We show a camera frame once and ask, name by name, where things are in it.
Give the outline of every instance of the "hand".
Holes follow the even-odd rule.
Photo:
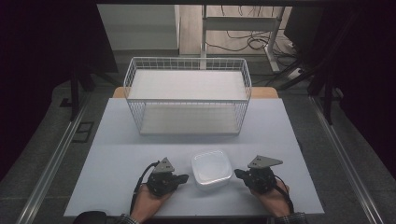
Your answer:
[[[151,194],[147,185],[143,184],[137,192],[137,198],[134,203],[134,210],[131,213],[131,217],[139,223],[143,223],[158,212],[165,201],[171,197],[172,193],[173,192],[165,194],[159,198]]]
[[[285,192],[289,191],[289,186],[284,186],[283,183],[279,180],[276,181],[276,184],[285,190]],[[286,217],[290,215],[289,206],[286,203],[285,198],[282,194],[280,194],[276,189],[273,189],[264,194],[259,194],[253,189],[250,189],[251,194],[256,196],[264,208],[273,216],[273,217]]]

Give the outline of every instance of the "floor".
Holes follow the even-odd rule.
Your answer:
[[[185,12],[192,15],[193,11],[196,13],[197,8],[189,7],[186,8]],[[190,24],[189,21],[182,20],[182,22],[186,22],[187,27],[181,29],[191,28],[191,25],[188,25]],[[196,57],[199,53],[199,47],[196,44],[198,43],[199,46],[201,38],[196,35],[189,37],[185,33],[181,35],[181,40],[183,39],[191,42],[188,49],[182,48],[183,45],[189,45],[188,41],[180,43],[181,56]],[[243,44],[228,45],[229,42],[220,37],[209,37],[207,41],[214,41],[214,44],[223,43],[224,46],[229,48],[243,46]],[[250,52],[230,54],[230,52],[213,50],[210,51],[210,56],[227,54],[227,57],[236,55],[246,58],[254,86],[263,86],[268,80],[275,77],[271,73],[265,56],[260,55],[262,53],[259,55],[251,55]],[[133,56],[135,55],[116,52],[115,57],[120,73],[110,75],[122,82],[128,63]],[[73,135],[75,141],[68,146],[63,161],[51,181],[46,197],[41,202],[41,206],[35,210],[33,223],[73,222],[73,218],[63,217],[64,209],[72,195],[79,173],[90,150],[95,132],[106,108],[107,99],[112,96],[116,88],[95,75],[92,75],[92,79],[96,86],[94,91],[85,92],[80,88],[81,96],[89,96],[80,123],[90,124],[92,126],[91,132]],[[306,93],[308,84],[309,79],[285,91],[280,91],[279,97],[285,104],[291,126],[300,143],[308,170],[325,211],[324,215],[308,216],[309,223],[371,223],[363,210],[362,206],[364,204],[361,204],[360,198],[347,175],[347,170],[340,161],[339,153],[337,153],[334,144],[327,135],[326,127],[321,123],[312,99]],[[68,82],[54,89],[52,104],[46,117],[37,128],[35,135],[20,158],[0,183],[0,223],[8,224],[17,221],[23,207],[31,198],[31,193],[37,181],[46,169],[48,161],[62,141],[64,132],[70,125],[69,118],[71,115],[69,107],[60,107],[64,98],[70,98]],[[347,119],[337,101],[332,103],[332,121],[332,127],[350,158],[350,164],[353,164],[371,199],[376,204],[380,216],[383,218],[383,222],[377,223],[396,223],[396,215],[394,215],[394,211],[396,211],[396,204],[394,203],[396,201],[395,179],[391,177],[369,144]]]

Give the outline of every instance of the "white wire basket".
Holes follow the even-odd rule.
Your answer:
[[[124,94],[140,134],[239,134],[251,81],[244,59],[132,58]]]

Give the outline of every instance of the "white tabletop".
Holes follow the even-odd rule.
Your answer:
[[[128,213],[137,179],[149,164],[164,157],[173,164],[176,175],[187,174],[190,178],[156,217],[267,215],[234,175],[227,186],[212,192],[196,187],[191,157],[215,149],[227,153],[233,169],[247,170],[257,155],[282,160],[283,164],[272,170],[290,186],[295,211],[323,213],[281,99],[250,100],[237,136],[142,136],[125,99],[109,99],[64,215],[77,216],[91,210],[109,216]]]

